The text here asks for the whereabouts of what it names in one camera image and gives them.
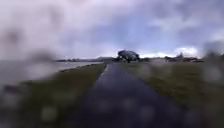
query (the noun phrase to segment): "sky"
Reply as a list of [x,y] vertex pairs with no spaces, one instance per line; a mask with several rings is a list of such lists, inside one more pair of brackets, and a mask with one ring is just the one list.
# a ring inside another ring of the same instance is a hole
[[0,59],[224,51],[223,0],[0,0]]

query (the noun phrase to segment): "grass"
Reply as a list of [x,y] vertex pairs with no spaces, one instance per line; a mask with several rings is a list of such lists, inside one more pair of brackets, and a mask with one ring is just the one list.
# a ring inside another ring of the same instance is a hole
[[[223,74],[223,67],[220,65],[222,64],[216,66]],[[203,79],[206,64],[169,63],[159,66],[136,63],[122,66],[160,95],[200,112],[208,120],[209,127],[224,127],[224,83],[207,82]]]
[[106,65],[84,66],[61,71],[50,79],[21,84],[24,93],[18,127],[63,127],[65,116],[94,85]]

